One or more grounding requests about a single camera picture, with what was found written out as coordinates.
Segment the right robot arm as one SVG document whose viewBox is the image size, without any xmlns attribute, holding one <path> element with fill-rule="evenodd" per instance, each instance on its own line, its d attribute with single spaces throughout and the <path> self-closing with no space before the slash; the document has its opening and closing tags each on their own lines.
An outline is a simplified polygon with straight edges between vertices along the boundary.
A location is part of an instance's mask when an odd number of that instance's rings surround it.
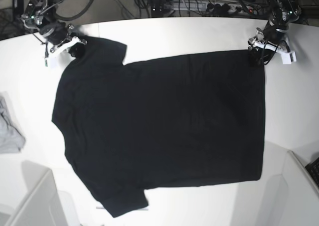
<svg viewBox="0 0 319 226">
<path fill-rule="evenodd" d="M 56 15 L 56 7 L 64 0 L 30 0 L 20 19 L 26 29 L 38 32 L 45 45 L 45 59 L 67 52 L 80 58 L 87 41 L 75 32 L 75 26 L 66 24 Z"/>
</svg>

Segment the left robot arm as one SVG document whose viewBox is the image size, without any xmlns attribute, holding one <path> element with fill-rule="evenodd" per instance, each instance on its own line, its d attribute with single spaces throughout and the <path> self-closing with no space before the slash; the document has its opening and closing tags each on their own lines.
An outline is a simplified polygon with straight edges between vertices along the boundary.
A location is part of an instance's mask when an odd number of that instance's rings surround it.
<svg viewBox="0 0 319 226">
<path fill-rule="evenodd" d="M 270 13 L 264 28 L 256 28 L 256 34 L 248 40 L 248 50 L 258 66 L 267 65 L 275 54 L 282 64 L 297 61 L 296 53 L 290 47 L 289 24 L 299 19 L 301 8 L 295 0 L 266 0 Z"/>
</svg>

